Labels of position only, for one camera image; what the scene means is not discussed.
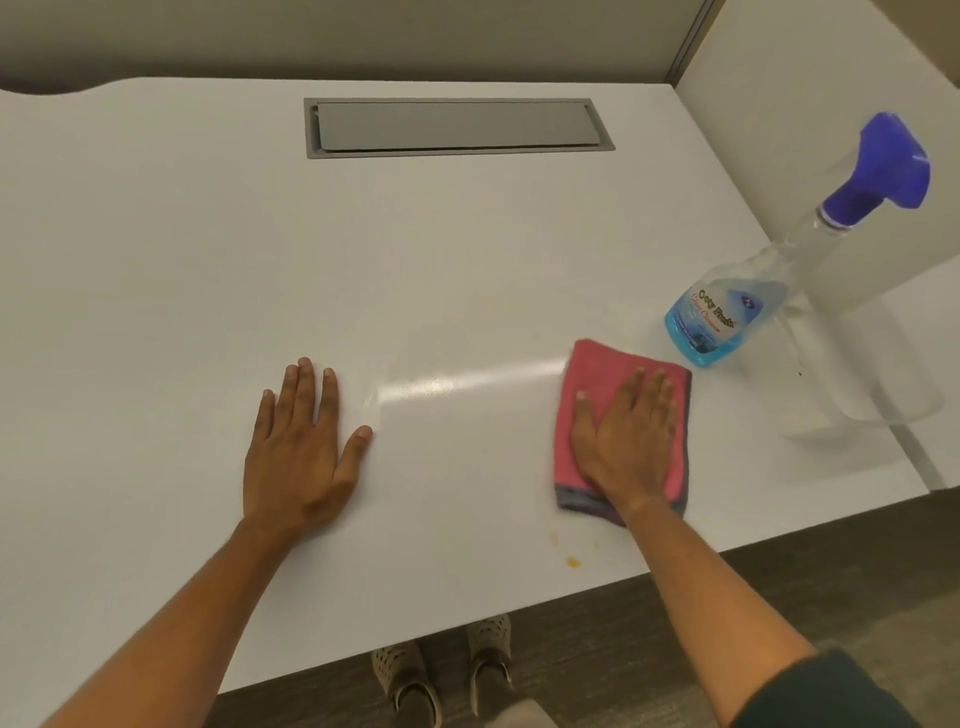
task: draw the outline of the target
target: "shoe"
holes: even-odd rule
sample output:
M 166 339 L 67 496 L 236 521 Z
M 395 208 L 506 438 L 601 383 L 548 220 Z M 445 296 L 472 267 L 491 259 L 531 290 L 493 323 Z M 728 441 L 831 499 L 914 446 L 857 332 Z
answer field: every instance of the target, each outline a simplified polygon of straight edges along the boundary
M 510 677 L 510 631 L 508 615 L 481 619 L 467 627 L 467 644 L 470 648 L 470 707 L 475 716 L 480 715 L 476 678 L 481 667 L 499 667 L 507 678 L 507 684 L 513 686 L 514 681 Z
M 411 688 L 420 688 L 430 698 L 433 707 L 433 728 L 440 728 L 444 716 L 440 707 L 440 698 L 430 682 L 423 662 L 423 654 L 415 642 L 394 644 L 371 653 L 373 673 L 387 699 L 399 710 L 400 698 Z

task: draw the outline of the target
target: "microfiber towel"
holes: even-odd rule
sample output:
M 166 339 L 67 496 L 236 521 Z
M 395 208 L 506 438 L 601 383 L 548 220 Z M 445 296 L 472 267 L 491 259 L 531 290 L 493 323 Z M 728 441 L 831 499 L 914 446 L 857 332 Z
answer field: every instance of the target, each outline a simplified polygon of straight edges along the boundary
M 573 354 L 566 365 L 560 394 L 560 411 L 557 413 L 557 429 L 554 432 L 554 490 L 557 505 L 564 510 L 599 516 L 617 525 L 624 524 L 610 502 L 589 485 L 577 470 L 570 445 L 570 430 L 573 427 L 573 402 L 577 392 L 587 393 L 593 402 L 593 416 L 599 421 L 610 406 L 616 388 L 640 367 L 646 370 L 648 376 L 663 369 L 673 382 L 673 399 L 677 403 L 680 417 L 677 420 L 677 437 L 674 439 L 672 461 L 663 483 L 663 492 L 674 510 L 681 516 L 684 514 L 688 477 L 686 420 L 690 406 L 690 371 L 679 364 L 618 352 L 590 339 L 581 339 L 574 345 Z

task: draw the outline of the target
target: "hand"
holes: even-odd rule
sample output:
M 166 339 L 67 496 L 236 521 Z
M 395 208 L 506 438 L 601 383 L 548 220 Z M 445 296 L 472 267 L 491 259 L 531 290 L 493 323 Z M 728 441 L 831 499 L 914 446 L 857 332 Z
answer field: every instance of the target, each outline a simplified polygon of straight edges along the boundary
M 359 427 L 338 462 L 340 392 L 332 369 L 324 370 L 314 425 L 316 397 L 313 364 L 307 358 L 287 367 L 276 406 L 274 393 L 263 393 L 244 468 L 244 520 L 265 522 L 300 538 L 333 522 L 350 500 L 373 430 Z
M 663 371 L 644 378 L 638 369 L 613 397 L 600 425 L 584 392 L 574 404 L 571 443 L 577 467 L 626 520 L 645 502 L 664 500 L 677 431 L 673 383 Z

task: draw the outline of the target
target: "blue spray nozzle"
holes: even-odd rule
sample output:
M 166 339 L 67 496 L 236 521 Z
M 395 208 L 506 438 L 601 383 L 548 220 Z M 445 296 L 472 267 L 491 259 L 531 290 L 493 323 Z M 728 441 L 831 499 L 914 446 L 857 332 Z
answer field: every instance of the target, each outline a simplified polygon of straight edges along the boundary
M 830 222 L 852 227 L 884 200 L 916 208 L 930 187 L 930 160 L 906 124 L 894 113 L 872 118 L 860 132 L 856 168 L 827 197 L 822 210 Z

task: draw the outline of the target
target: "dark green sleeve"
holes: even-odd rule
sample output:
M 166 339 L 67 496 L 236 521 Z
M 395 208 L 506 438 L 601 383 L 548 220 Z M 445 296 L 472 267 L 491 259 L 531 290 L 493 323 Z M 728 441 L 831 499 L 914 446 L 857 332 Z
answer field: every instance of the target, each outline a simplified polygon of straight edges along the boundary
M 781 672 L 747 701 L 731 728 L 919 728 L 846 653 L 825 652 Z

